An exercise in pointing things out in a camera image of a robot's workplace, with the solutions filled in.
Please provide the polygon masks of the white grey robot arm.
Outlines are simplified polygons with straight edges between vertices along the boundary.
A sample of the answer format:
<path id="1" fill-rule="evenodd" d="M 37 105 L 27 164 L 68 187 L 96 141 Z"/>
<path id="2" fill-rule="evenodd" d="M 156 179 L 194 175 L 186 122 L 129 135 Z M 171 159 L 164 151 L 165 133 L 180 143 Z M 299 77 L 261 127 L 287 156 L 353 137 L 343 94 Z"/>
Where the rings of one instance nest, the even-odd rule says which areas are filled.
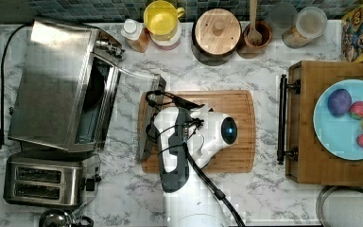
<path id="1" fill-rule="evenodd" d="M 238 127 L 226 113 L 174 94 L 154 90 L 147 104 L 158 112 L 151 117 L 148 138 L 159 146 L 159 173 L 167 227 L 229 227 L 228 209 L 238 227 L 243 219 L 203 168 L 237 139 Z"/>

